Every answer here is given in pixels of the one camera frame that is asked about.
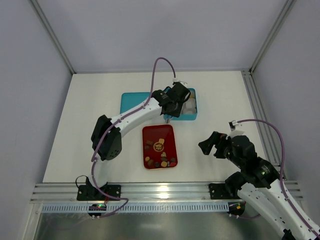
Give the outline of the teal tin lid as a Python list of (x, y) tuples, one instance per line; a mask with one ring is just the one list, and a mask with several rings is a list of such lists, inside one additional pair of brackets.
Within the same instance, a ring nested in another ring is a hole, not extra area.
[(132, 109), (141, 104), (150, 96), (149, 92), (125, 92), (121, 96), (120, 114)]

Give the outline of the brown trapezoid chocolate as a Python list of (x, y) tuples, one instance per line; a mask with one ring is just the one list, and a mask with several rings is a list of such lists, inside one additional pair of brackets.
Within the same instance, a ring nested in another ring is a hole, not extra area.
[(149, 160), (149, 161), (147, 162), (147, 165), (148, 165), (149, 167), (152, 167), (152, 166), (154, 165), (154, 160), (153, 160), (153, 159)]

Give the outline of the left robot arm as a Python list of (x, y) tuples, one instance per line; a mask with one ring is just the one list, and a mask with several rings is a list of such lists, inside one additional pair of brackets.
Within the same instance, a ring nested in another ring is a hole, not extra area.
[[(161, 115), (178, 118), (191, 91), (176, 81), (164, 90), (155, 90), (137, 106), (114, 117), (98, 118), (91, 135), (92, 173), (83, 185), (77, 186), (78, 201), (119, 201), (121, 185), (109, 184), (105, 173), (107, 162), (122, 151), (122, 138), (142, 123)], [(173, 127), (169, 124), (146, 126), (142, 129), (143, 165), (148, 170), (170, 169), (178, 164)]]

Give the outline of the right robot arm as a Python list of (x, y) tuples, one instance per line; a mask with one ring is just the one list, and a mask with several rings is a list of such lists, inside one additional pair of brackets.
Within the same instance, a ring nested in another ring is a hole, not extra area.
[(214, 131), (198, 146), (204, 155), (212, 149), (217, 159), (227, 159), (239, 168), (224, 182), (231, 197), (251, 205), (284, 240), (318, 240), (320, 227), (299, 206), (275, 167), (256, 153), (245, 135), (229, 136)]

